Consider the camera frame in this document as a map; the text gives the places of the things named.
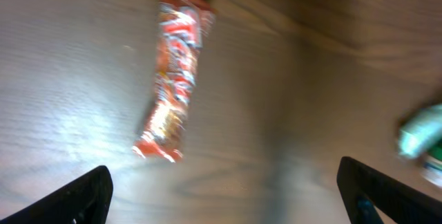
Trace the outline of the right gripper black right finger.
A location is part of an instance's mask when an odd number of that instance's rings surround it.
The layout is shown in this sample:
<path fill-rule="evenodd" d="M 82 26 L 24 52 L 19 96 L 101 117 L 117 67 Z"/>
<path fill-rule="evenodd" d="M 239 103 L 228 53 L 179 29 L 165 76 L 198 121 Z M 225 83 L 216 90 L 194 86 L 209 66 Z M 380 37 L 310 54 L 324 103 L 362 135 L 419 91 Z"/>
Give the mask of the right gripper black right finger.
<path fill-rule="evenodd" d="M 381 210 L 395 223 L 440 223 L 441 202 L 349 156 L 340 160 L 338 189 L 352 224 L 382 223 Z"/>

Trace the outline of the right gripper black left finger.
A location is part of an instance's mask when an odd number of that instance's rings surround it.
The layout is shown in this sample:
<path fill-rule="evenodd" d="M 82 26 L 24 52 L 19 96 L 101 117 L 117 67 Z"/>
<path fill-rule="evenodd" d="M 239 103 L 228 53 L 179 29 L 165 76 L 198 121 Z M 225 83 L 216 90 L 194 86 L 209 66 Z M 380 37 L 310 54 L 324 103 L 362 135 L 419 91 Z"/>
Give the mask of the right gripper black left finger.
<path fill-rule="evenodd" d="M 105 224 L 113 195 L 108 168 L 100 165 L 1 224 Z"/>

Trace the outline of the green tissue wipes pack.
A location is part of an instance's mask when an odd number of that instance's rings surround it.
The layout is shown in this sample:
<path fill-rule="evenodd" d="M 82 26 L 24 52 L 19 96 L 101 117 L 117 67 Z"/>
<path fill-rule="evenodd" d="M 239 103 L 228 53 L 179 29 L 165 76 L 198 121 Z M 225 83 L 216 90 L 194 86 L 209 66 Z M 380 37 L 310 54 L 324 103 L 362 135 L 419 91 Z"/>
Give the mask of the green tissue wipes pack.
<path fill-rule="evenodd" d="M 398 154 L 416 159 L 441 139 L 441 104 L 419 111 L 400 129 Z"/>

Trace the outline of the red chocolate bar wrapper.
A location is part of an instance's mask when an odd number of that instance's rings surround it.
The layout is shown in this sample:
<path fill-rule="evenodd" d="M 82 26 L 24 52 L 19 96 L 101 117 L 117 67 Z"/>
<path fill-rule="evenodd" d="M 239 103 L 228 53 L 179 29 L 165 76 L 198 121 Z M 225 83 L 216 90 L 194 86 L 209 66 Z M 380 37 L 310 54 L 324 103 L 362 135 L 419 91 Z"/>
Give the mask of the red chocolate bar wrapper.
<path fill-rule="evenodd" d="M 196 85 L 203 39 L 215 22 L 207 0 L 159 0 L 153 106 L 132 150 L 142 158 L 182 158 L 181 140 Z"/>

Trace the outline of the green lid jar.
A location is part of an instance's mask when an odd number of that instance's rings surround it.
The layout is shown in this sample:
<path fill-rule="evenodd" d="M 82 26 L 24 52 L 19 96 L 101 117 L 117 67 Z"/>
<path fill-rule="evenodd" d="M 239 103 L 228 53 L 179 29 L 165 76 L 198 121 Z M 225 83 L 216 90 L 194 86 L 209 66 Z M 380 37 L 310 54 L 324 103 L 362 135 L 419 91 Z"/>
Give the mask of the green lid jar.
<path fill-rule="evenodd" d="M 427 181 L 441 188 L 441 142 L 428 151 L 422 175 Z"/>

